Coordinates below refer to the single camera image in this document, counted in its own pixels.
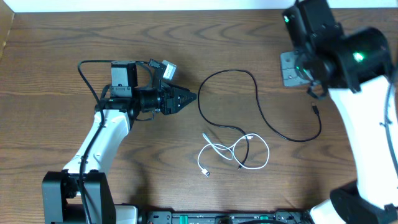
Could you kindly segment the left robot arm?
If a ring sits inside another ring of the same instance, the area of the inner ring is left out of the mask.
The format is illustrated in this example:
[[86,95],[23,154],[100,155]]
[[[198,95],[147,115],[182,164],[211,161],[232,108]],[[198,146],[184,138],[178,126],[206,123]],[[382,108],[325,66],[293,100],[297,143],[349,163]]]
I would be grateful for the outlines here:
[[134,205],[116,205],[108,173],[123,139],[140,113],[178,113],[195,101],[190,90],[171,84],[176,66],[166,60],[111,60],[111,83],[95,95],[93,125],[61,171],[46,173],[42,195],[46,223],[144,223]]

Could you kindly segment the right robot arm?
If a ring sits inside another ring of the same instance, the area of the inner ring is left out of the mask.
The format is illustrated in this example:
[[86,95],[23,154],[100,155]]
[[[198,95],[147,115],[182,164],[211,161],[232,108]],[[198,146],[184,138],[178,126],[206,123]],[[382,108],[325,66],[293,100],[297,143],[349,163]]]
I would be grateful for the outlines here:
[[312,223],[397,220],[397,111],[389,44],[377,28],[344,33],[326,1],[296,1],[283,14],[295,73],[308,94],[329,96],[342,117],[356,179],[309,211]]

